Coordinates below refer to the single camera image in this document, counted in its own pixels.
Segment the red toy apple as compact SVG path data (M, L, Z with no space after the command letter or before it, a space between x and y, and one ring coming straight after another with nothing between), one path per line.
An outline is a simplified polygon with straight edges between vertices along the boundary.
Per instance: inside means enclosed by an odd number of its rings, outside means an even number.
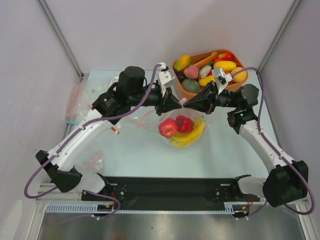
M158 125L158 132L160 135L166 138L174 136L177 132L177 124L174 119L167 118Z

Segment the red toy bell pepper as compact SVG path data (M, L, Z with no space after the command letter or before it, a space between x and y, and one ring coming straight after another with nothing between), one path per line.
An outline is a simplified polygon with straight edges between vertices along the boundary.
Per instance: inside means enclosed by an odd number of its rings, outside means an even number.
M175 118L175 122L177 125L177 131L179 133L189 133L193 130L195 125L194 121L191 118L184 115L178 115Z

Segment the clear red-dotted zip bag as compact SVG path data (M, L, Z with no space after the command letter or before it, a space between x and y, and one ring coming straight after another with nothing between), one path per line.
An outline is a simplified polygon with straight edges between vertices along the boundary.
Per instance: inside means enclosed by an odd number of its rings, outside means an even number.
M185 107L161 115L157 115L152 107L140 107L125 120L139 130L156 134L175 148L185 148L197 142L208 125L204 114Z

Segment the yellow toy banana bunch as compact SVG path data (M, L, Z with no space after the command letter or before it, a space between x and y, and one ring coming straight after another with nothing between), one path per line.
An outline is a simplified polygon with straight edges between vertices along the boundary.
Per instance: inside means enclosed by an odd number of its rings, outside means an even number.
M184 148L194 142L196 142L203 134L206 127L206 121L203 117L198 118L193 130L187 133L176 133L169 139L169 142L176 148Z

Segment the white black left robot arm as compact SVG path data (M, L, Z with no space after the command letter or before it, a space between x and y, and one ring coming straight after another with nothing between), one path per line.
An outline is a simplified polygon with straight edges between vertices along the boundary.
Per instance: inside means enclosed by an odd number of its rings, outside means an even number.
M84 184L84 189L91 191L97 199L107 199L110 187L100 176L83 178L80 170L76 169L80 151L103 131L140 107L153 107L159 116L182 108L172 93L170 85L174 78L165 63L155 65L149 83L145 75L142 68L128 66L119 74L117 81L92 103L82 122L61 143L35 155L55 190L67 193Z

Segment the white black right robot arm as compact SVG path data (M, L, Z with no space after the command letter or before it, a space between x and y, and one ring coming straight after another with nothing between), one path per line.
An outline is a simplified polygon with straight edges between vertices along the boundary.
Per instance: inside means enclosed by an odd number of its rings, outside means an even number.
M261 127L260 118L253 107L258 104L259 89L245 84L234 92L218 93L214 82L183 103L183 107L207 115L217 107L233 108L227 121L256 152L263 162L268 176L258 178L244 176L230 188L231 196L242 201L248 194L263 197L272 207L279 207L310 196L308 185L309 168L304 161L296 161L277 146Z

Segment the clear zip bag pile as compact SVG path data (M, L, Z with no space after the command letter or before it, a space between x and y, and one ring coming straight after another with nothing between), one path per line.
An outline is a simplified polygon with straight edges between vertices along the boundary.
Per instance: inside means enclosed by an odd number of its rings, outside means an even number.
M113 83L118 82L118 78L118 76L93 78L75 85L68 99L65 120L75 122L74 125L78 124L92 108L93 102Z

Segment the green brown toy melon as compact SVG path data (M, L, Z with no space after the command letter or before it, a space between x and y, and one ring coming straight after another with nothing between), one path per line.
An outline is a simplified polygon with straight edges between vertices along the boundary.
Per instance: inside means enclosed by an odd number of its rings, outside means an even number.
M201 91L201 86L194 79L185 79L181 82L182 88L189 93L198 94Z

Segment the white toy garlic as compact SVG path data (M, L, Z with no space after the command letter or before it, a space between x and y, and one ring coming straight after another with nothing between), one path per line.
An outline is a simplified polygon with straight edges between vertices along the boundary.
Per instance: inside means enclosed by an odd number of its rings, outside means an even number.
M210 65L205 65L201 67L198 71L198 78L199 79L206 78L209 75L209 73L211 73L211 71L212 71L212 67Z

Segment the pink toy peach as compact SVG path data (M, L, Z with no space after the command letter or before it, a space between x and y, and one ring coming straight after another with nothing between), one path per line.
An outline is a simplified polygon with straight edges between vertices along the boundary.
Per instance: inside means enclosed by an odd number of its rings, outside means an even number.
M199 70L195 65L191 65L185 68L183 73L188 79L195 80L198 78Z

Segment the yellow toy lemon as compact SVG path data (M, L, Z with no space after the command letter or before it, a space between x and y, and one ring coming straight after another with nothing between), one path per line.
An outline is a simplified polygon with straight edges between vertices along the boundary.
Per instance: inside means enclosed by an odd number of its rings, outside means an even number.
M237 65L233 61L223 60L218 61L213 65L213 68L220 68L224 72L231 72L233 69L235 69Z

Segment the orange toy carrot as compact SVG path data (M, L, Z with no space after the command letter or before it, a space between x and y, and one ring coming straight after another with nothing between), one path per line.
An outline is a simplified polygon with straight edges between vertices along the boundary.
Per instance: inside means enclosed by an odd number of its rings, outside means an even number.
M201 54L192 56L191 62L197 68L200 68L206 65L207 63L209 63L210 61L213 61L217 56L218 56L218 53L216 51L201 53Z

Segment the yellow orange toy peach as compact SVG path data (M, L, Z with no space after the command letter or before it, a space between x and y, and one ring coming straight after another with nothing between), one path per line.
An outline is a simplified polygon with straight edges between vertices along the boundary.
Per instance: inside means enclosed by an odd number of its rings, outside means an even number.
M242 69L243 69L242 67L236 67L231 71L230 74L234 75L232 77L233 82L240 83L240 82L243 82L247 78L248 72L246 70L238 73Z

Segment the yellow green toy mango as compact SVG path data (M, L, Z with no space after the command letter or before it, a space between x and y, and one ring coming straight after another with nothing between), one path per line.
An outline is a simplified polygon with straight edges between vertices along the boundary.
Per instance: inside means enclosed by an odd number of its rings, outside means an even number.
M180 56L173 65L173 69L180 72L191 64L191 56L188 54Z

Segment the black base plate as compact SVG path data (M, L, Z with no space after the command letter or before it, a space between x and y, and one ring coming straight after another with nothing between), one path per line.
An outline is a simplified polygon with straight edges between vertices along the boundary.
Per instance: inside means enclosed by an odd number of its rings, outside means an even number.
M122 211L215 211L227 202L252 204L260 198L241 193L239 178L157 178L103 176L105 187L93 195L84 190L82 201L103 202L115 197Z

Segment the aluminium front rail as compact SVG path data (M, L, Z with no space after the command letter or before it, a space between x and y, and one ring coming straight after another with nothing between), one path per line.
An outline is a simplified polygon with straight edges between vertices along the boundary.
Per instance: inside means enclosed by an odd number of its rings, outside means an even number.
M58 189L37 199L41 201L82 201L82 202L110 202L110 198L118 200L121 208L165 208L174 211L188 207L199 207L202 211L209 205L224 203L259 202L260 198L253 194L243 194L237 186L232 184L107 184L96 195L87 190L73 189L62 193Z

